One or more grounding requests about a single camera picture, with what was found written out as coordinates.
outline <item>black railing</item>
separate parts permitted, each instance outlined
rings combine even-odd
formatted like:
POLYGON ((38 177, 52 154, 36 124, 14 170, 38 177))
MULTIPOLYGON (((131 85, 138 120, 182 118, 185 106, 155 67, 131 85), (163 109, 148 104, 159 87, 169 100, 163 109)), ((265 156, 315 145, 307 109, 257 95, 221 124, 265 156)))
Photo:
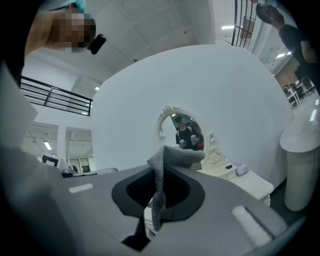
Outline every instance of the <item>black railing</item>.
POLYGON ((92 99, 74 92, 22 76, 20 89, 30 103, 90 116, 92 99))
POLYGON ((249 0, 234 0, 234 29, 231 45, 236 47, 246 47, 248 49, 252 33, 255 27, 256 14, 252 17, 253 1, 249 0), (240 4, 240 15, 238 18, 238 4, 240 4))

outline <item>person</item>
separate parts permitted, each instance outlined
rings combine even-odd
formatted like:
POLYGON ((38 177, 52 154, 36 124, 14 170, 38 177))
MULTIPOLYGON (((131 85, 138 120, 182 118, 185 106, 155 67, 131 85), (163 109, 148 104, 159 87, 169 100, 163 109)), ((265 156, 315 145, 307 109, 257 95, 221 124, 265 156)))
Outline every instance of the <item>person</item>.
POLYGON ((175 134, 176 144, 184 150, 200 150, 197 143, 198 133, 191 127, 186 126, 185 120, 181 116, 178 116, 175 122, 178 126, 178 131, 175 134))
POLYGON ((17 21, 16 27, 15 24, 4 26, 3 35, 7 40, 3 57, 18 85, 25 58, 31 52, 39 48, 79 52, 87 48, 96 35, 96 24, 87 13, 85 0, 67 1, 57 9, 28 13, 27 10, 34 10, 29 6, 39 7, 41 2, 19 2, 22 6, 14 15, 22 22, 17 21))
POLYGON ((256 15, 278 30, 285 47, 300 63, 317 90, 320 90, 319 59, 309 38, 298 28, 285 23, 284 16, 270 4, 257 4, 256 15))

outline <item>gray fabric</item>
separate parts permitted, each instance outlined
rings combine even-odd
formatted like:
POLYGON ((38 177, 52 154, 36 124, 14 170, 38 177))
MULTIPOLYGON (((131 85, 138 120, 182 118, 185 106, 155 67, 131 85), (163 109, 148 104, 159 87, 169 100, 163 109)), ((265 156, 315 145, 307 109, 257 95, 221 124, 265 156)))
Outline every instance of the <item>gray fabric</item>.
POLYGON ((205 158, 205 153, 201 150, 181 149, 171 146, 162 146, 152 156, 147 163, 154 170, 155 174, 155 194, 152 198, 151 215, 155 231, 160 225, 160 215, 166 209, 166 195, 164 193, 164 163, 190 168, 192 164, 199 163, 205 158))

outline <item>ceiling light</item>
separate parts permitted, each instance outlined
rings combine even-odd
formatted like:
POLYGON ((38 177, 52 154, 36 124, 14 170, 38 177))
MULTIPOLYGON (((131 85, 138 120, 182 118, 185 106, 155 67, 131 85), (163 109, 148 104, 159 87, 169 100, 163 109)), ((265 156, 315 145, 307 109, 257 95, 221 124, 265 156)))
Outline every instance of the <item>ceiling light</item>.
POLYGON ((44 145, 46 146, 46 148, 47 148, 48 150, 52 150, 52 148, 50 147, 48 141, 44 140, 43 143, 44 143, 44 145))
POLYGON ((312 111, 312 115, 311 115, 311 117, 310 117, 310 121, 315 120, 316 113, 317 113, 317 110, 314 109, 314 110, 312 111))
POLYGON ((278 59, 278 58, 281 58, 281 57, 283 57, 283 56, 285 56, 286 54, 285 53, 281 53, 281 54, 279 54, 276 58, 278 59))
POLYGON ((221 29, 222 30, 233 30, 235 28, 234 25, 230 25, 230 26, 222 26, 221 29))

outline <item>floor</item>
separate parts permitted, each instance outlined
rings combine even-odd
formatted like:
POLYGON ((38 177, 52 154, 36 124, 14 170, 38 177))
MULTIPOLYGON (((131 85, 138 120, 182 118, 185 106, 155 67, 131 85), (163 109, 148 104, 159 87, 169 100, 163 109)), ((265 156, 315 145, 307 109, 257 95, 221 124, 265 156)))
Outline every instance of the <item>floor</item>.
POLYGON ((306 216, 308 208, 306 207, 305 209, 302 209, 300 211, 289 210, 284 203, 285 192, 286 186, 284 185, 271 197, 270 207, 284 219, 288 226, 290 226, 298 219, 306 216))
POLYGON ((320 96, 316 90, 314 90, 311 94, 304 97, 300 100, 301 105, 293 107, 293 113, 294 116, 297 117, 300 113, 302 113, 304 110, 306 110, 308 107, 315 105, 316 100, 320 99, 320 96))

